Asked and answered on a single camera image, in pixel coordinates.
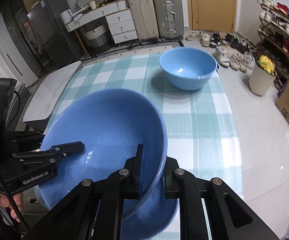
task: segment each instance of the blue bowl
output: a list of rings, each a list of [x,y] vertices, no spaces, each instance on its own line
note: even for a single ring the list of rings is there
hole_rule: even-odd
[[[125,200],[122,239],[146,239],[172,221],[177,200],[164,199],[160,178],[167,156],[167,131],[156,106],[127,89],[89,94],[65,109],[43,139],[41,150],[52,145],[82,141],[81,155],[63,158],[59,174],[39,185],[45,204],[53,208],[83,179],[98,181],[124,167],[144,144],[142,196]]]
[[[212,56],[194,48],[169,50],[161,56],[159,63],[172,84],[189,91],[202,88],[217,69]]]

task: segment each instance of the suitcase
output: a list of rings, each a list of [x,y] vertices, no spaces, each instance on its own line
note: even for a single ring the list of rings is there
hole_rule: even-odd
[[[183,39],[184,17],[181,0],[154,0],[162,40]]]
[[[153,0],[128,0],[139,40],[159,37]]]

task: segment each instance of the drawer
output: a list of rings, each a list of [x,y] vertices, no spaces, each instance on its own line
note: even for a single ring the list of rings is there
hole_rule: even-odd
[[[108,25],[113,25],[120,22],[126,22],[132,20],[132,15],[130,10],[125,10],[122,12],[118,12],[112,15],[108,15],[106,17]]]
[[[122,11],[122,10],[126,9],[126,0],[117,2],[117,5],[118,5],[118,10],[119,11]]]
[[[120,42],[124,42],[124,41],[135,40],[138,38],[137,32],[135,30],[124,32],[124,33],[119,33],[119,34],[113,35],[112,37],[116,44]]]
[[[93,21],[102,16],[105,16],[114,12],[118,12],[117,3],[112,3],[112,4],[102,6],[96,10],[91,11],[89,15],[90,15],[91,20]]]
[[[117,23],[109,26],[112,35],[135,30],[133,20]]]
[[[77,21],[69,22],[67,24],[68,27],[66,27],[66,28],[69,29],[70,31],[73,31],[76,28],[78,28],[82,25],[85,25],[88,22],[91,22],[90,16],[89,16],[89,14],[85,14],[85,15],[81,16]]]

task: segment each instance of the tablecloth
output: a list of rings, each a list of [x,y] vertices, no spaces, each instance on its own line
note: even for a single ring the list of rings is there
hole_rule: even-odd
[[[127,88],[146,95],[160,110],[168,132],[167,155],[196,177],[219,177],[243,197],[240,145],[228,98],[215,71],[196,92],[174,87],[159,65],[162,54],[145,54],[85,66],[69,81],[47,128],[69,105],[106,88]],[[152,239],[179,239],[179,213]]]

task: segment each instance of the black refrigerator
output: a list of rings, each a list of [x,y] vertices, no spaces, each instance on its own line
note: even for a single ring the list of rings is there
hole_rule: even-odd
[[[48,52],[54,68],[65,67],[83,56],[76,35],[67,31],[60,17],[67,9],[67,0],[41,0],[28,13],[39,45]]]

